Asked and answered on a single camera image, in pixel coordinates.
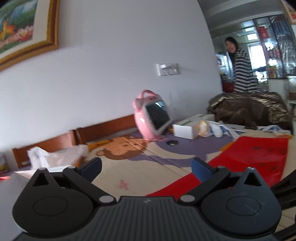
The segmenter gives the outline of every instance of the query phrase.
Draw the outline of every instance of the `framed painting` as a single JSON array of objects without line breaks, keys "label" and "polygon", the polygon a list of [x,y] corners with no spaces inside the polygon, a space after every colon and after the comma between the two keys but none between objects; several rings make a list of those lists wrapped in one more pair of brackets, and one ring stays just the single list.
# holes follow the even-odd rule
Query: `framed painting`
[{"label": "framed painting", "polygon": [[58,48],[59,0],[8,0],[0,8],[0,70]]},{"label": "framed painting", "polygon": [[296,10],[285,0],[281,0],[281,2],[290,24],[296,24]]}]

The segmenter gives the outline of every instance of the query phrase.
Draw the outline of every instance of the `pink toy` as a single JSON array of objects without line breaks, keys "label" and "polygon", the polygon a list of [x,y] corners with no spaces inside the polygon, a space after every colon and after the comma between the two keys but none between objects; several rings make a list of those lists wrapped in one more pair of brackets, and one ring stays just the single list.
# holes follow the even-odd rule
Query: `pink toy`
[{"label": "pink toy", "polygon": [[166,127],[172,123],[172,117],[160,95],[143,90],[133,101],[135,122],[143,139],[156,141],[162,138]]}]

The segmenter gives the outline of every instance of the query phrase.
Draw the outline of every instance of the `wooden headboard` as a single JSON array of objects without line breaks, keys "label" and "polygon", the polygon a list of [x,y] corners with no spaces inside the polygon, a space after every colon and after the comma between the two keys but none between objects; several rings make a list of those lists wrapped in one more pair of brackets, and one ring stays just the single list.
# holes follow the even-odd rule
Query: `wooden headboard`
[{"label": "wooden headboard", "polygon": [[94,141],[100,137],[108,136],[113,133],[127,130],[136,127],[133,115],[128,115],[119,119],[99,123],[93,126],[78,128],[76,134],[79,144],[86,144],[87,142]]},{"label": "wooden headboard", "polygon": [[22,148],[14,148],[12,149],[12,152],[15,156],[15,160],[17,162],[18,167],[21,168],[21,167],[28,166],[30,164],[27,151],[32,147],[38,146],[48,152],[55,152],[55,151],[63,150],[75,145],[77,145],[77,142],[75,139],[75,131],[72,130],[63,135],[53,137],[51,139],[48,139],[39,143],[35,143],[29,146],[24,146]]}]

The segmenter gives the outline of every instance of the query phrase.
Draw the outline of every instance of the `electrical outlet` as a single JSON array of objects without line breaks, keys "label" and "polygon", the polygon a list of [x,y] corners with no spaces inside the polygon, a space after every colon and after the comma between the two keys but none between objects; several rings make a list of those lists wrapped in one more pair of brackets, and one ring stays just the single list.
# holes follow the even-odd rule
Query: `electrical outlet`
[{"label": "electrical outlet", "polygon": [[180,74],[177,63],[156,64],[158,76]]}]

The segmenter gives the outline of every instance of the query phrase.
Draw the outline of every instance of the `striped coat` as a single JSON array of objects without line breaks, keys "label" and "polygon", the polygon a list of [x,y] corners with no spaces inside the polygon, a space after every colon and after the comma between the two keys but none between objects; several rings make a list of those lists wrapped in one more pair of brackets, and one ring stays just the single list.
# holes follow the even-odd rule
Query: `striped coat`
[{"label": "striped coat", "polygon": [[238,48],[235,54],[234,92],[256,91],[256,86],[249,55]]}]

